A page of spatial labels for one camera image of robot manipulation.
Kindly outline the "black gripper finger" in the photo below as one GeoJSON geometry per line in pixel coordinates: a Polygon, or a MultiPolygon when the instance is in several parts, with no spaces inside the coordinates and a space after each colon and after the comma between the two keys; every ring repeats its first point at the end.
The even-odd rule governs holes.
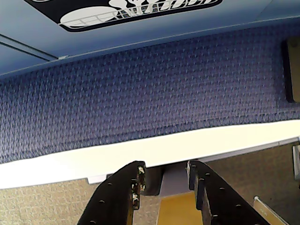
{"type": "Polygon", "coordinates": [[[133,161],[103,181],[87,203],[79,225],[131,225],[145,189],[145,162],[133,161]]]}
{"type": "Polygon", "coordinates": [[[239,193],[204,162],[187,163],[188,187],[204,225],[268,225],[239,193]]]}

